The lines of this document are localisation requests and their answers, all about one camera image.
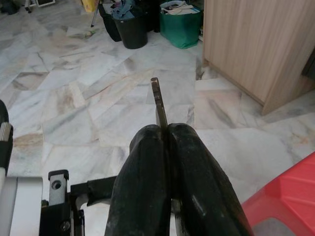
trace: wooden cabinet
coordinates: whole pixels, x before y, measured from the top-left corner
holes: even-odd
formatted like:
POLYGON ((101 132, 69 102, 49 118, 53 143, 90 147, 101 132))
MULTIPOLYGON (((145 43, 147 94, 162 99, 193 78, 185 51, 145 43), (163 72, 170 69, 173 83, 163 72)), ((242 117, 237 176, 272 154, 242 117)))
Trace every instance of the wooden cabinet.
POLYGON ((204 62, 266 114, 315 88, 301 75, 315 47, 315 0, 205 0, 204 62))

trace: yellow container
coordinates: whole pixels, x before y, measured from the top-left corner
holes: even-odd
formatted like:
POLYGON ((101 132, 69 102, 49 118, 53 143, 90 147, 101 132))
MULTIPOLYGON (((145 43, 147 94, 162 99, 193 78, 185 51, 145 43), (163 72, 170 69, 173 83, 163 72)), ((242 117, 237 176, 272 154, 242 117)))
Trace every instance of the yellow container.
POLYGON ((82 0, 86 12, 95 11, 95 0, 82 0))

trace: red plastic stool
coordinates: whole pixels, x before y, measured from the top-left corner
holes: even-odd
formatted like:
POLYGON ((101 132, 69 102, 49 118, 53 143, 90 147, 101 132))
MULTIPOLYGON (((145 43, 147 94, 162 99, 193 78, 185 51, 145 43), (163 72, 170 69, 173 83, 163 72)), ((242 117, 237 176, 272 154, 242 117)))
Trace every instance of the red plastic stool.
POLYGON ((315 236, 315 152, 265 185, 242 207, 251 226, 276 218, 297 236, 315 236))

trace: bolt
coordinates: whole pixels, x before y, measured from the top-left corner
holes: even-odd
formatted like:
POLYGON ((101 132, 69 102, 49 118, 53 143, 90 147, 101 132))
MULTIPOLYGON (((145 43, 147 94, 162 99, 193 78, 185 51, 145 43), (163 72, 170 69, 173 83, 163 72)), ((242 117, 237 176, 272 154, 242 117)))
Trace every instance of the bolt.
POLYGON ((69 221, 63 221, 60 225, 60 229, 62 232, 65 232, 67 231, 68 229, 70 229, 71 225, 70 225, 70 222, 69 221))

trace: green bag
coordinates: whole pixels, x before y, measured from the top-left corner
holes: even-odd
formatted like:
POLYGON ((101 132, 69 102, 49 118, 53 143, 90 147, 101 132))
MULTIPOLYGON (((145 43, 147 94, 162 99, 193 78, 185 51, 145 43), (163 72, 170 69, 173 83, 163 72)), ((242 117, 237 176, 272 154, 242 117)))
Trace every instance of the green bag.
POLYGON ((171 44, 185 49, 197 44, 199 39, 201 11, 185 15, 160 13, 160 32, 171 44))

